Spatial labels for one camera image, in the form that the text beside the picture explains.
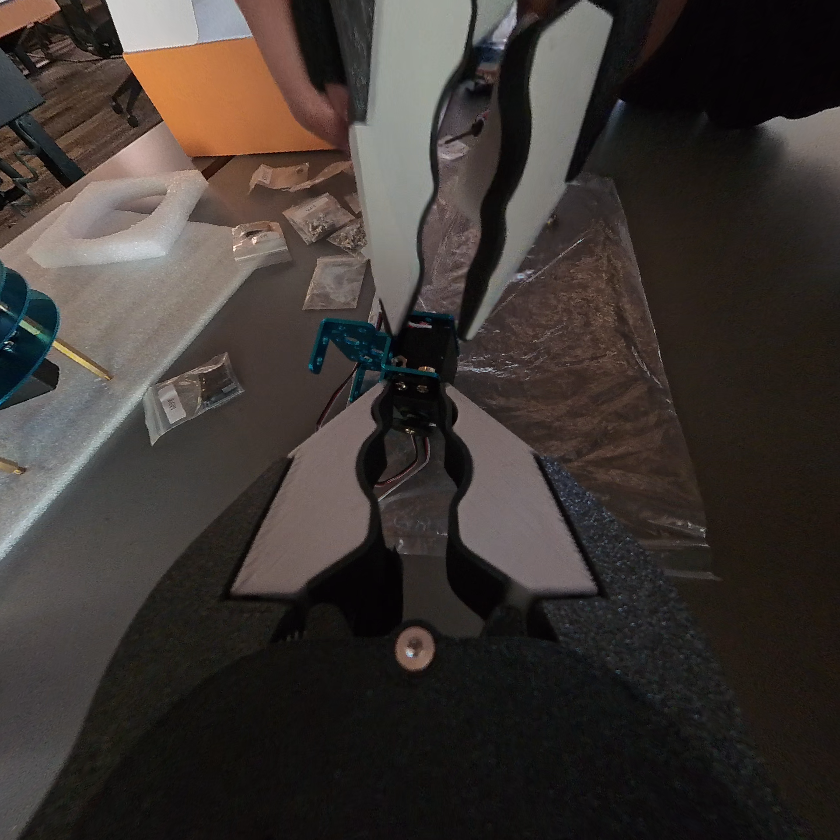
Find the person's right hand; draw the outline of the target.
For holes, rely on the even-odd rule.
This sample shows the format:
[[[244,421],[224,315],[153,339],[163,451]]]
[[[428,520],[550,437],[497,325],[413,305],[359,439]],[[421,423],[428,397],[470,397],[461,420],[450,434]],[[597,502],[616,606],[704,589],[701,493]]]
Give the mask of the person's right hand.
[[[292,116],[348,154],[350,94],[329,3],[237,1],[237,6]]]

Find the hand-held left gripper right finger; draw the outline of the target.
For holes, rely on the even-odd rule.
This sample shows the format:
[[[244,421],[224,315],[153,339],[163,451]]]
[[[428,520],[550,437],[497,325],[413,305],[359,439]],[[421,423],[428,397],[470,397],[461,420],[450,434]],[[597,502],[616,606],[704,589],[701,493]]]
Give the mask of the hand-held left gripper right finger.
[[[599,588],[537,456],[452,385],[444,467],[455,484],[446,571],[457,597],[592,597]]]

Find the small bag of black parts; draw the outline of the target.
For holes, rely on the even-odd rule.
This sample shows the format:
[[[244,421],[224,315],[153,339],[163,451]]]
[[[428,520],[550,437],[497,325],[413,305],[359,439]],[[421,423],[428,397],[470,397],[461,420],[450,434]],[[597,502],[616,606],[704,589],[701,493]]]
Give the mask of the small bag of black parts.
[[[181,426],[244,393],[228,353],[169,380],[151,385],[143,394],[143,419],[150,445]]]

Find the white foam sheet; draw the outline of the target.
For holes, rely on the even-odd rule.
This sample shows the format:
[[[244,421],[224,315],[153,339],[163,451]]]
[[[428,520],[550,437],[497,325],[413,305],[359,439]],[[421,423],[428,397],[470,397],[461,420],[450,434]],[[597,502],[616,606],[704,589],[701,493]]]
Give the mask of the white foam sheet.
[[[22,444],[9,447],[28,471],[2,478],[2,571],[45,556],[59,565],[116,553],[133,539],[182,530],[196,536],[259,475],[295,446],[311,412],[289,396],[305,375],[281,370],[301,339],[302,258],[241,280],[230,228],[281,217],[292,195],[256,186],[259,165],[309,161],[321,153],[238,155],[213,174],[192,222],[163,259],[56,274],[60,335],[112,373],[99,380],[75,364],[53,395],[32,409],[3,412],[2,434],[24,420]],[[141,400],[147,388],[227,352],[245,393],[151,445]]]

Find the grey desk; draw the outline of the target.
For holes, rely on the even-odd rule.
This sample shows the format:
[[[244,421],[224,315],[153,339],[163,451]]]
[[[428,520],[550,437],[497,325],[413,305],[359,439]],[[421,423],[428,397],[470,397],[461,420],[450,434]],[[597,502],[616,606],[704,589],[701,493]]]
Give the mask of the grey desk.
[[[838,838],[838,110],[748,132],[622,105],[617,188],[721,582],[678,581],[783,798]],[[2,561],[2,838],[52,786],[126,629],[190,543],[310,435],[311,269],[255,273],[173,365],[230,404],[150,446],[132,412]]]

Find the orange cardboard box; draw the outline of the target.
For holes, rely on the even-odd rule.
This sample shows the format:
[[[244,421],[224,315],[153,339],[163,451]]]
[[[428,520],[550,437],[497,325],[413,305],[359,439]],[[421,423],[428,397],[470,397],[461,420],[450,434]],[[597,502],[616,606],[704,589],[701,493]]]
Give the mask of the orange cardboard box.
[[[289,111],[233,1],[114,1],[123,56],[190,155],[334,149]]]

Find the large clear plastic bag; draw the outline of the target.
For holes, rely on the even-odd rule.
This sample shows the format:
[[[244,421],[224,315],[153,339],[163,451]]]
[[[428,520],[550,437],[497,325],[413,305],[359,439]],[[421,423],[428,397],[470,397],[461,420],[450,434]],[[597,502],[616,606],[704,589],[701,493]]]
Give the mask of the large clear plastic bag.
[[[471,341],[455,388],[564,467],[676,579],[719,582],[616,187],[584,171]]]

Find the white foam frame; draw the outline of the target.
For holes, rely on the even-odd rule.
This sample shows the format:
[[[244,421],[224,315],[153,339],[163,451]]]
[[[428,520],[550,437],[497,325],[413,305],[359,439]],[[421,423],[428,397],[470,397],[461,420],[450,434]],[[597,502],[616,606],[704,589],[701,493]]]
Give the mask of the white foam frame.
[[[198,170],[123,177],[87,185],[30,246],[44,268],[105,266],[166,256],[179,238],[207,180]],[[91,231],[123,204],[160,199],[152,213],[116,233]]]

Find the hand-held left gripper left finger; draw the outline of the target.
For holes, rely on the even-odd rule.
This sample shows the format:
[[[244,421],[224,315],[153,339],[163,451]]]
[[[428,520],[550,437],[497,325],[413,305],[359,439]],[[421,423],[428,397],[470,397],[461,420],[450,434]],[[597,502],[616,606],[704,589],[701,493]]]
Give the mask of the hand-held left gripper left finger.
[[[280,488],[230,588],[234,597],[295,599],[317,576],[361,547],[371,502],[357,473],[377,423],[373,386],[290,453]]]

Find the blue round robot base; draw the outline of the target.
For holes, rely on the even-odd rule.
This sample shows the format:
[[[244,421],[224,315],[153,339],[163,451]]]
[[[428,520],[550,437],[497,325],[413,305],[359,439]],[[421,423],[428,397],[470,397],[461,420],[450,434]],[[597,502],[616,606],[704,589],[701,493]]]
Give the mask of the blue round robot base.
[[[60,311],[51,297],[1,265],[1,407],[53,392],[60,368],[48,360],[54,350],[104,381],[112,374],[59,337]]]

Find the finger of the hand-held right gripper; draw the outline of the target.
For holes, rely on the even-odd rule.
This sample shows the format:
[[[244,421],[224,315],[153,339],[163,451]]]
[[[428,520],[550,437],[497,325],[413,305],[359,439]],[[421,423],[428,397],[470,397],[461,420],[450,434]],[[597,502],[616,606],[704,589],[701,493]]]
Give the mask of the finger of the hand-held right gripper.
[[[563,2],[508,41],[485,128],[458,175],[458,208],[479,230],[461,340],[476,336],[564,193],[612,27],[594,3]]]
[[[421,284],[439,113],[475,19],[470,1],[374,2],[366,112],[350,128],[350,148],[366,254],[391,335],[403,329]]]

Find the scattered small screw bags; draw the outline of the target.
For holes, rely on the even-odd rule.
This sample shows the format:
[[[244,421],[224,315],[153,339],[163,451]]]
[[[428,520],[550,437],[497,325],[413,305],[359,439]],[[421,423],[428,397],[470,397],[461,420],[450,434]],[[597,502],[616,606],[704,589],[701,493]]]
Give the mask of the scattered small screw bags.
[[[308,178],[307,163],[287,167],[261,164],[253,172],[248,189],[253,191],[264,187],[288,194],[303,193],[334,176],[351,175],[353,172],[350,161],[329,164],[313,178]],[[350,310],[357,304],[367,266],[362,254],[366,233],[357,195],[352,194],[350,200],[351,209],[348,209],[326,192],[283,212],[291,230],[304,245],[325,241],[342,252],[317,258],[303,303],[305,310]],[[234,262],[250,269],[291,262],[284,230],[279,222],[274,221],[234,227],[232,251]]]

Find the dark background desk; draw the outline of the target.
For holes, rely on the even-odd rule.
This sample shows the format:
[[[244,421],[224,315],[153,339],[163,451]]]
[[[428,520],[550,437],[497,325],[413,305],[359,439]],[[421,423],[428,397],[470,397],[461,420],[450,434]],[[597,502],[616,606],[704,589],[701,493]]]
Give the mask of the dark background desk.
[[[69,187],[85,174],[35,120],[33,111],[45,103],[46,100],[2,51],[1,126],[9,128],[23,142],[26,153],[39,159],[59,184]]]

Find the blue bracket with black servo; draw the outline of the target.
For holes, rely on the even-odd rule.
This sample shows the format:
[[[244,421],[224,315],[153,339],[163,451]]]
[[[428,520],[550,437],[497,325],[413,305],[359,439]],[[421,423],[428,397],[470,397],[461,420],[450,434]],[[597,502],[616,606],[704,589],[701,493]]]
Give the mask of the blue bracket with black servo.
[[[353,363],[349,404],[362,396],[365,376],[374,374],[392,394],[393,428],[425,435],[443,422],[444,385],[454,382],[459,359],[453,316],[415,311],[395,337],[369,322],[326,318],[318,328],[310,372],[321,372],[331,344]]]

